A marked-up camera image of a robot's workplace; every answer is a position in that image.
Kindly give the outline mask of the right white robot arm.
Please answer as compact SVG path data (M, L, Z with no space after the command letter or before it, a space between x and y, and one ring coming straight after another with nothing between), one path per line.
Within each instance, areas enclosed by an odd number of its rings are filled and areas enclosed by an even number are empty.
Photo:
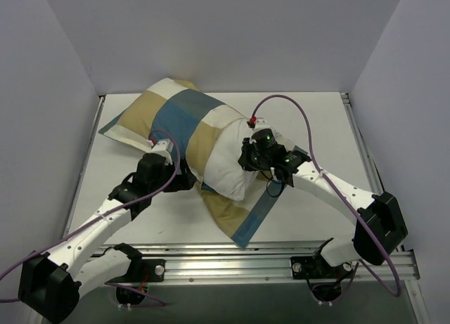
M362 190L319 169L304 151L287 150L271 129L244 138L238 162L245 171L268 171L283 186L314 195L355 226L353 234L331 238L319 248L312 259L319 276L329 276L348 261L363 259L379 266L408 234L395 196Z

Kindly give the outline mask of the white pillow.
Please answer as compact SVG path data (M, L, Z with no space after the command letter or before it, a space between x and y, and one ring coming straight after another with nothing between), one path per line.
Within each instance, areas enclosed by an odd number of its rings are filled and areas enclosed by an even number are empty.
M224 197L241 201L257 172L245 171L238 163L244 138L249 138L252 130L245 118L229 124L219 135L205 165L203 183Z

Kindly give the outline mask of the blue beige checked pillowcase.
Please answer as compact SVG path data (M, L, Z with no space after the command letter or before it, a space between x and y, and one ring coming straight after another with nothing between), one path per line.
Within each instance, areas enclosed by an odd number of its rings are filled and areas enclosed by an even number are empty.
M247 247L278 199L280 184L267 171L257 172L241 201L218 194L203 183L205 165L220 133L247 117L192 83L165 78L146 89L130 106L100 128L99 134L148 152L147 140L171 134L196 177L195 189L219 229L239 247Z

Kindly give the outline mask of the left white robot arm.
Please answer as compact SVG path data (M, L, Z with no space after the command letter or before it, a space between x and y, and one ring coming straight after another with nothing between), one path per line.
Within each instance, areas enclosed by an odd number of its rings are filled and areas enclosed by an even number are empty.
M18 299L50 323L61 323L90 291L115 278L139 280L143 255L120 243L94 259L92 254L119 229L147 209L158 193L190 190L195 176L181 158L146 153L136 171L113 188L103 204L66 239L22 264Z

